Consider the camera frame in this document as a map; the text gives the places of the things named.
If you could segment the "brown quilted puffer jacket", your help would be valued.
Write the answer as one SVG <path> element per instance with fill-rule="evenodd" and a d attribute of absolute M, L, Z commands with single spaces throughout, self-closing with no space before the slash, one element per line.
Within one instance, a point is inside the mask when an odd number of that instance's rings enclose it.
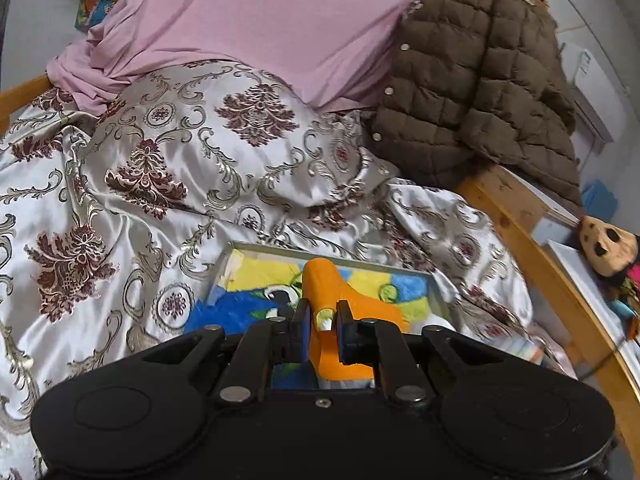
<path fill-rule="evenodd" d="M 368 149 L 450 190 L 492 162 L 578 214 L 575 109 L 555 29 L 525 0 L 419 0 L 398 25 Z"/>

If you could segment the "striped colourful sock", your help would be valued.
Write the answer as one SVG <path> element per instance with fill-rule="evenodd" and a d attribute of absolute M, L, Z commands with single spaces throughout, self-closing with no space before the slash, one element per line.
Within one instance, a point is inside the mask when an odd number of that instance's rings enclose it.
<path fill-rule="evenodd" d="M 502 352 L 516 356 L 524 361 L 540 365 L 544 360 L 544 350 L 528 338 L 520 335 L 502 336 L 491 341 L 491 345 Z"/>

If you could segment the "white shelf board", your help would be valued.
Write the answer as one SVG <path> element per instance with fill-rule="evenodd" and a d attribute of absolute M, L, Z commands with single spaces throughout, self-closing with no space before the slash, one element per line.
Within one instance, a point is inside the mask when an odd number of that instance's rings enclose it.
<path fill-rule="evenodd" d="M 605 286 L 582 253 L 578 240 L 578 223 L 583 216 L 575 216 L 536 188 L 533 193 L 542 207 L 542 217 L 532 231 L 534 240 L 550 250 L 552 257 L 560 264 L 578 292 L 584 296 L 597 320 L 604 326 L 605 333 L 612 337 L 614 351 L 630 367 L 631 376 L 638 379 L 639 337 L 634 340 L 625 339 L 620 319 L 608 307 Z M 596 217 L 613 224 L 617 200 L 602 182 L 592 182 L 582 197 L 587 201 L 585 216 Z"/>

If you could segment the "orange trimmed cloth bib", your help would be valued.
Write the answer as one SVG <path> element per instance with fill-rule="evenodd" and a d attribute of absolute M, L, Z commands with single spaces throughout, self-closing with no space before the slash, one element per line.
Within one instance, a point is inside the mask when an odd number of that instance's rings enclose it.
<path fill-rule="evenodd" d="M 364 364 L 344 364 L 338 350 L 338 326 L 341 322 L 381 320 L 391 322 L 402 332 L 408 323 L 394 304 L 378 298 L 377 292 L 364 292 L 364 279 L 381 285 L 388 274 L 369 270 L 351 270 L 344 278 L 330 260 L 314 258 L 303 267 L 303 300 L 310 307 L 308 359 L 319 379 L 327 382 L 367 382 L 373 370 Z"/>

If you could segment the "white air conditioner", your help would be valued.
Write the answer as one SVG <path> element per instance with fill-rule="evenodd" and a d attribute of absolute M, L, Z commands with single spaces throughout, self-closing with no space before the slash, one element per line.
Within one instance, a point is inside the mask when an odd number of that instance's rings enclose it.
<path fill-rule="evenodd" d="M 561 58 L 578 116 L 603 143 L 620 140 L 627 125 L 623 101 L 596 58 L 569 42 L 562 43 Z"/>

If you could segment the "green box with cartoon cloth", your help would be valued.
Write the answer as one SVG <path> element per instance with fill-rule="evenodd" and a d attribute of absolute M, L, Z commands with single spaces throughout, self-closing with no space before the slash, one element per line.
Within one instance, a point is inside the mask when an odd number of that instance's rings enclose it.
<path fill-rule="evenodd" d="M 273 385 L 366 388 L 373 384 L 372 368 L 338 360 L 332 330 L 337 303 L 347 301 L 357 320 L 372 315 L 419 335 L 427 325 L 452 326 L 446 312 L 452 295 L 446 287 L 431 272 L 235 244 L 222 253 L 207 296 L 194 304 L 183 329 L 219 325 L 228 335 L 242 334 L 266 318 L 292 318 L 307 299 L 311 307 L 303 327 L 302 360 L 278 366 Z"/>

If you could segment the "floral satin pillow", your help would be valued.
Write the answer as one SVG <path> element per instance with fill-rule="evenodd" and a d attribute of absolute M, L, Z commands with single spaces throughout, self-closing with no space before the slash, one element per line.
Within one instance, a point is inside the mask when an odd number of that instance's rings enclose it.
<path fill-rule="evenodd" d="M 364 146 L 359 113 L 320 115 L 276 76 L 229 61 L 130 84 L 81 154 L 91 191 L 154 220 L 351 204 L 397 174 Z"/>

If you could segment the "pink hanging sheet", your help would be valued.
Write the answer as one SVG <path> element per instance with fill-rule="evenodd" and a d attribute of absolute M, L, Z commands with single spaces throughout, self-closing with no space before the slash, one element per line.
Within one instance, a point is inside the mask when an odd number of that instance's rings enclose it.
<path fill-rule="evenodd" d="M 140 76 L 207 60 L 273 73 L 317 110 L 360 107 L 385 78 L 413 1 L 119 0 L 47 74 L 93 114 Z"/>

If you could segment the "mouse plush toy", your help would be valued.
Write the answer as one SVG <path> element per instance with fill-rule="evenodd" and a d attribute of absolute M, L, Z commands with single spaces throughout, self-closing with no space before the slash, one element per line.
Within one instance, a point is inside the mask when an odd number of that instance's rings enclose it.
<path fill-rule="evenodd" d="M 605 286 L 610 310 L 626 340 L 639 337 L 639 237 L 596 217 L 583 216 L 578 240 L 591 269 Z"/>

